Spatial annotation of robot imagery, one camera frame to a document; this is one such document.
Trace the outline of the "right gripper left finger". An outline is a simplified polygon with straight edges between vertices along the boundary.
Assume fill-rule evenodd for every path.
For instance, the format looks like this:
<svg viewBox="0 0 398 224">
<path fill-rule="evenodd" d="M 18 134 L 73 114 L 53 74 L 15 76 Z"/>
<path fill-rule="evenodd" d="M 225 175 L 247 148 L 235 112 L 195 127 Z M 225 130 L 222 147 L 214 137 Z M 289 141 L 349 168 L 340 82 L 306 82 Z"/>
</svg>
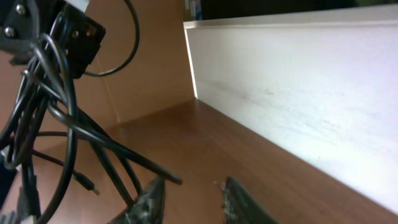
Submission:
<svg viewBox="0 0 398 224">
<path fill-rule="evenodd" d="M 132 208 L 127 208 L 108 224 L 162 224 L 165 208 L 165 180 L 156 177 L 145 187 Z"/>
</svg>

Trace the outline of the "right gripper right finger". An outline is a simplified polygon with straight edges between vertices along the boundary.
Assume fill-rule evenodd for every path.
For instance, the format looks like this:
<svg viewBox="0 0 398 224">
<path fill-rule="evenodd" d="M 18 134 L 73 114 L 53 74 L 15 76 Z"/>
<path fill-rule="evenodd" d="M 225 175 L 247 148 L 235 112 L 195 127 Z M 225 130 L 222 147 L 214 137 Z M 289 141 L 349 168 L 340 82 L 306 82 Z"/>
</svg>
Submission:
<svg viewBox="0 0 398 224">
<path fill-rule="evenodd" d="M 236 178 L 227 177 L 223 197 L 225 223 L 277 224 Z"/>
</svg>

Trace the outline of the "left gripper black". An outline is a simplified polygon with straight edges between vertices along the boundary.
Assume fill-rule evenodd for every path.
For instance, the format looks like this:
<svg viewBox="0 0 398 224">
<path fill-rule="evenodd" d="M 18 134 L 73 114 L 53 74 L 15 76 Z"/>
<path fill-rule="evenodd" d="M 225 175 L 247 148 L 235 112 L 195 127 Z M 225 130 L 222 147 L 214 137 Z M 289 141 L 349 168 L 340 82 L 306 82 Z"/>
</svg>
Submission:
<svg viewBox="0 0 398 224">
<path fill-rule="evenodd" d="M 31 43 L 47 34 L 66 50 L 72 77 L 79 79 L 101 47 L 106 29 L 62 0 L 1 0 L 1 51 L 13 66 L 33 57 Z"/>
</svg>

